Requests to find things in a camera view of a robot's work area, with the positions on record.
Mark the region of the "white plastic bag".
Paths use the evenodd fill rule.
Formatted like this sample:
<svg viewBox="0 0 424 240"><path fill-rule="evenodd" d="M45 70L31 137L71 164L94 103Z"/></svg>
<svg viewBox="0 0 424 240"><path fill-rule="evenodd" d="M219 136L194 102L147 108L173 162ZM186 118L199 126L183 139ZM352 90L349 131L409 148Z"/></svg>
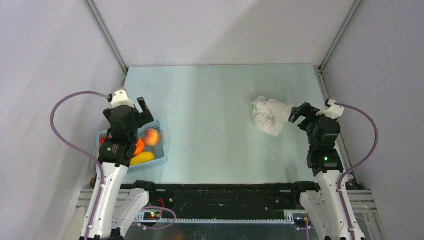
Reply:
<svg viewBox="0 0 424 240"><path fill-rule="evenodd" d="M263 96L258 97L251 106L255 126L274 137L279 137L294 107L292 104L287 105L275 99L266 100Z"/></svg>

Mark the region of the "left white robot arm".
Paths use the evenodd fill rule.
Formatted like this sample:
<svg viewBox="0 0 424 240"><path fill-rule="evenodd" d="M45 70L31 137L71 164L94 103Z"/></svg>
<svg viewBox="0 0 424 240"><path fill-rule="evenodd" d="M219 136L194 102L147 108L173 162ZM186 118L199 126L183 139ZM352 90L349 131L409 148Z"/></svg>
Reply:
<svg viewBox="0 0 424 240"><path fill-rule="evenodd" d="M135 188L119 209L115 209L122 182L135 155L139 129L152 123L146 101L139 97L142 112L131 100L112 99L112 108L103 114L110 127L99 147L97 180L87 216L80 234L82 240L123 240L140 210L153 208L158 194L150 189Z"/></svg>

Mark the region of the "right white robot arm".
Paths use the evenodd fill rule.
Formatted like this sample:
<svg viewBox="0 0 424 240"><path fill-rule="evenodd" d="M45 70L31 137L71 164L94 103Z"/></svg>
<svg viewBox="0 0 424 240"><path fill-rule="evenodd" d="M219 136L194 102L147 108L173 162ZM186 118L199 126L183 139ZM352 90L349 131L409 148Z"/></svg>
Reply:
<svg viewBox="0 0 424 240"><path fill-rule="evenodd" d="M338 118L344 108L334 101L320 110L305 102L293 107L289 122L298 124L308 138L307 167L312 170L315 181L294 183L291 204L305 209L308 214L306 228L313 226L321 240L364 240L349 200L345 181L345 168L336 150L341 132Z"/></svg>

